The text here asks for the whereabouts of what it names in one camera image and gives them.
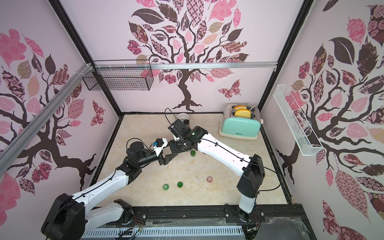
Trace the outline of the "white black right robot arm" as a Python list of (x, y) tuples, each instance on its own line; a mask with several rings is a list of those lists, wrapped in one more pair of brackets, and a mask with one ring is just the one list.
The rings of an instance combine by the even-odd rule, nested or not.
[(221, 143), (205, 129), (196, 126), (189, 127), (169, 126), (174, 136), (170, 141), (173, 154), (189, 152), (191, 150), (209, 155), (240, 177), (237, 189), (241, 193), (238, 204), (238, 216), (244, 223), (251, 221), (254, 214), (259, 188), (265, 178), (262, 158), (258, 155), (249, 156), (236, 151)]

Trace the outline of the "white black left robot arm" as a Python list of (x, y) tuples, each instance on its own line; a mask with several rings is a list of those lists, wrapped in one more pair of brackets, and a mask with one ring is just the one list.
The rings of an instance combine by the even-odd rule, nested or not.
[(173, 140), (157, 139), (153, 150), (149, 150), (142, 142), (132, 143), (123, 163), (112, 174), (83, 191), (55, 199), (41, 228), (42, 234), (50, 240), (79, 240), (90, 230), (121, 219), (128, 211), (127, 203), (116, 202), (103, 208), (97, 208), (97, 204), (132, 183), (146, 165), (155, 161), (166, 165), (171, 156), (164, 156), (163, 149), (172, 144)]

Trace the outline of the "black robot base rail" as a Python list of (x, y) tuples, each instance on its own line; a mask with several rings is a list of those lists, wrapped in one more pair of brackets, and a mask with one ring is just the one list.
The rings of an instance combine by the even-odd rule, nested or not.
[(250, 214), (240, 213), (237, 205), (132, 207), (134, 216), (145, 223), (219, 220), (226, 224), (255, 225), (274, 218), (298, 219), (309, 224), (302, 205), (256, 205)]

